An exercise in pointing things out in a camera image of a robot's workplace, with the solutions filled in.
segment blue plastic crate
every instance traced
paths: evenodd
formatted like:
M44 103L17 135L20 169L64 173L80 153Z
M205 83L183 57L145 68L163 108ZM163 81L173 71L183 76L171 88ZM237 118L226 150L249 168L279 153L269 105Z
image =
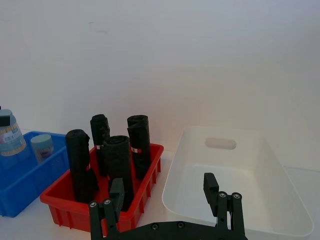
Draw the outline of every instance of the blue plastic crate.
M38 164L30 140L50 134L53 154ZM15 217L69 169L65 135L31 131L24 135L26 148L13 156L0 155L0 215Z

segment white table surface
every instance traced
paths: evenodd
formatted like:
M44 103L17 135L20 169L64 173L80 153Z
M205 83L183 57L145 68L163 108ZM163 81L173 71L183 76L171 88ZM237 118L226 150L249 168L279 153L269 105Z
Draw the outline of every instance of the white table surface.
M162 192L174 152L164 151L161 173L157 177L138 226L153 222L170 221L162 204ZM313 222L314 231L309 240L320 239L320 172L285 168L300 194ZM54 224L49 208L37 198L14 218L0 216L0 239L2 240L90 240L88 232Z

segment bin handle hole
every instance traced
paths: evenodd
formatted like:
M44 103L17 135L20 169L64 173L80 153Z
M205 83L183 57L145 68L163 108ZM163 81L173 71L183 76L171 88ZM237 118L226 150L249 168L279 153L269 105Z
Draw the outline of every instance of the bin handle hole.
M237 143L234 140L223 139L223 138L215 138L215 137L208 137L205 140L204 144L208 148L212 148L212 149L227 149L227 150L233 150L237 146Z

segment white plastic bin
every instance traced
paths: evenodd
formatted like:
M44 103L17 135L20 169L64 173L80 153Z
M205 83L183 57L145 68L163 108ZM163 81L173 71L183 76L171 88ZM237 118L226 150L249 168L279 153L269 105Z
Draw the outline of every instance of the white plastic bin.
M306 240L312 233L309 213L258 132L198 126L186 129L162 194L170 219L215 225L203 190L204 173L214 173L220 191L242 194L249 240Z

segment white wall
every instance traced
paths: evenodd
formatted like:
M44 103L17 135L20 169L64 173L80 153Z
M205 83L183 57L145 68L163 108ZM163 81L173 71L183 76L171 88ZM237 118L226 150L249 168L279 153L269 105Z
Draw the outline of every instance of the white wall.
M319 45L319 0L2 0L0 105L60 133L147 114L169 150L189 125L259 130L320 170Z

